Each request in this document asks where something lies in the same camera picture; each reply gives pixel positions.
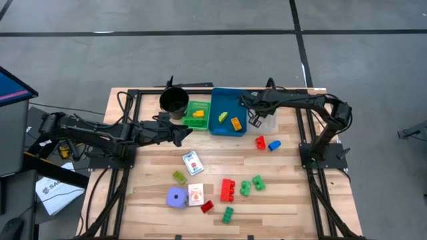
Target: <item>yellow block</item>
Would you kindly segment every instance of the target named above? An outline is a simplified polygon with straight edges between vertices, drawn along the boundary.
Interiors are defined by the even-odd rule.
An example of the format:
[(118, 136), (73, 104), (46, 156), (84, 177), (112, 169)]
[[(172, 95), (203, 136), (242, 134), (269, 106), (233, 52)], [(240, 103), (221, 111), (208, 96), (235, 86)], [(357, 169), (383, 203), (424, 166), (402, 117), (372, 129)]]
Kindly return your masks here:
[(198, 110), (193, 113), (193, 117), (205, 117), (205, 112), (203, 110)]

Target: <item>red block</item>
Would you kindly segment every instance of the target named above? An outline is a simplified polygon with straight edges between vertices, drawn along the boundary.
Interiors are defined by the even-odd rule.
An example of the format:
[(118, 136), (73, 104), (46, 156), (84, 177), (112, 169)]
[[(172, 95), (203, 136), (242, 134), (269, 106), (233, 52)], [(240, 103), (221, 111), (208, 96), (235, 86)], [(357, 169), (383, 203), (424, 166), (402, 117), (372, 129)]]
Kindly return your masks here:
[(266, 150), (266, 141), (264, 140), (264, 136), (258, 137), (255, 139), (256, 147), (259, 150)]
[(214, 204), (209, 200), (207, 203), (203, 204), (200, 208), (203, 211), (203, 213), (206, 213), (212, 207), (214, 207)]
[(221, 201), (233, 201), (234, 185), (236, 183), (230, 179), (222, 179)]

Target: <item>yellow lego brick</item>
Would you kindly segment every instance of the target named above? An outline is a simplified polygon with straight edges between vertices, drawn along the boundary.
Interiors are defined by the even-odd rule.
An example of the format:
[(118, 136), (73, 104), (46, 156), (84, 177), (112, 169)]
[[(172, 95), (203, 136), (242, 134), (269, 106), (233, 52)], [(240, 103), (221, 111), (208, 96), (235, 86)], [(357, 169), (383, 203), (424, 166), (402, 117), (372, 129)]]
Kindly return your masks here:
[(222, 123), (223, 121), (224, 121), (224, 119), (226, 119), (226, 117), (228, 116), (228, 113), (227, 112), (223, 112), (223, 113), (221, 113), (221, 115), (220, 115), (220, 117), (218, 118), (218, 121), (220, 122), (220, 123)]
[(237, 117), (232, 118), (232, 124), (234, 131), (242, 130), (242, 126), (240, 125), (239, 119)]
[(205, 112), (203, 110), (198, 110), (193, 113), (193, 117), (205, 117)]

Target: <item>wooden tabletop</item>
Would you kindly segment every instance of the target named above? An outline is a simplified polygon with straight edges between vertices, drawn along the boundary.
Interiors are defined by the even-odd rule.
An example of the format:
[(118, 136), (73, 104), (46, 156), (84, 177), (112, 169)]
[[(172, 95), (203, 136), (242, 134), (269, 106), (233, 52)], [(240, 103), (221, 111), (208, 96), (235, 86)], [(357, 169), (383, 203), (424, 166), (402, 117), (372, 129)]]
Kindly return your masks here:
[[(326, 92), (325, 89), (308, 90), (311, 94)], [(116, 99), (119, 91), (127, 89), (111, 90), (105, 112), (106, 123), (113, 123), (122, 116)], [(153, 115), (158, 114), (159, 97), (142, 97), (139, 120), (151, 120)], [(211, 95), (190, 95), (190, 100), (210, 99)], [(210, 135), (208, 131), (194, 131), (183, 140), (179, 148), (172, 143), (138, 148), (126, 191), (120, 239), (173, 239), (176, 234), (182, 235), (183, 239), (245, 239), (248, 235), (254, 235), (256, 239), (317, 239), (307, 175), (302, 169), (298, 151), (301, 140), (295, 112), (295, 109), (285, 107), (277, 110), (274, 131), (264, 135), (267, 144), (275, 140), (282, 142), (274, 152), (257, 150), (255, 138), (258, 135), (255, 134), (222, 137)], [(310, 140), (305, 111), (302, 112), (306, 136)], [(314, 121), (319, 133), (321, 127), (316, 119)], [(203, 172), (195, 176), (189, 175), (182, 160), (182, 155), (190, 151), (197, 153), (205, 167)], [(188, 184), (203, 183), (204, 199), (212, 201), (215, 205), (213, 209), (203, 214), (200, 207), (186, 207), (183, 210), (165, 204), (169, 188), (187, 189), (187, 183), (180, 185), (173, 179), (172, 174), (177, 170), (187, 177)], [(84, 219), (89, 194), (101, 172), (96, 170), (91, 174), (81, 212)], [(325, 170), (325, 174), (334, 209), (353, 232), (361, 235), (347, 177), (334, 169)], [(266, 189), (256, 191), (252, 187), (249, 197), (240, 195), (241, 182), (250, 181), (256, 175), (262, 176)], [(110, 176), (111, 170), (103, 176), (95, 190), (89, 225), (105, 206)], [(232, 203), (220, 202), (223, 178), (236, 182)], [(222, 223), (227, 206), (234, 208), (230, 224)], [(326, 212), (323, 207), (320, 208), (327, 235)], [(110, 217), (110, 234), (114, 221), (115, 209)]]

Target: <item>small toy object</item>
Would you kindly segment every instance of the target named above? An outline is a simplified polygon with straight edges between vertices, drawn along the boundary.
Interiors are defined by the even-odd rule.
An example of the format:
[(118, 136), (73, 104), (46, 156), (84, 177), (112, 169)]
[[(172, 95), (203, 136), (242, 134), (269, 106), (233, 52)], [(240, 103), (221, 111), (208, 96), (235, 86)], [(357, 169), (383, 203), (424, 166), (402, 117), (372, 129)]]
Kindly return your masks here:
[(274, 141), (274, 142), (272, 142), (272, 143), (270, 143), (269, 145), (268, 145), (268, 149), (270, 150), (270, 151), (274, 151), (274, 150), (276, 150), (280, 145), (281, 145), (282, 143), (280, 143), (280, 141)]
[(249, 196), (249, 191), (251, 190), (251, 182), (250, 181), (242, 181), (242, 188), (240, 189), (240, 193)]
[(203, 204), (200, 208), (203, 211), (203, 213), (206, 213), (209, 211), (212, 207), (214, 207), (214, 204), (209, 200), (205, 204)]
[(200, 162), (199, 157), (195, 154), (195, 151), (188, 153), (187, 155), (182, 156), (185, 166), (189, 171), (191, 176), (200, 173), (204, 170), (203, 165)]
[(234, 127), (234, 131), (242, 130), (242, 126), (240, 125), (239, 119), (237, 117), (232, 118), (232, 125)]
[(236, 183), (230, 179), (222, 179), (221, 201), (233, 201), (234, 185)]
[(184, 184), (184, 183), (187, 181), (187, 179), (184, 177), (184, 175), (182, 175), (182, 173), (180, 173), (179, 171), (176, 171), (176, 172), (173, 174), (173, 178), (174, 178), (178, 183), (181, 183), (181, 184)]
[(261, 176), (258, 175), (254, 177), (252, 181), (254, 182), (257, 191), (261, 191), (262, 189), (266, 188), (266, 184), (264, 184), (264, 182), (262, 181)]
[(220, 123), (222, 123), (225, 119), (226, 119), (226, 117), (228, 116), (228, 113), (227, 112), (223, 112), (223, 113), (221, 113), (221, 115), (220, 115), (220, 117), (218, 118), (218, 121), (220, 122)]
[(205, 117), (205, 112), (203, 110), (197, 110), (193, 113), (193, 117)]
[(266, 141), (264, 140), (264, 136), (259, 136), (255, 139), (256, 147), (259, 150), (266, 150)]
[(188, 185), (188, 205), (200, 206), (205, 202), (203, 200), (203, 183)]
[(224, 216), (222, 217), (223, 223), (230, 223), (230, 221), (232, 220), (233, 211), (234, 211), (234, 209), (232, 207), (226, 208), (226, 212), (224, 213)]
[(179, 209), (185, 209), (187, 205), (188, 194), (185, 189), (171, 187), (166, 195), (166, 205)]

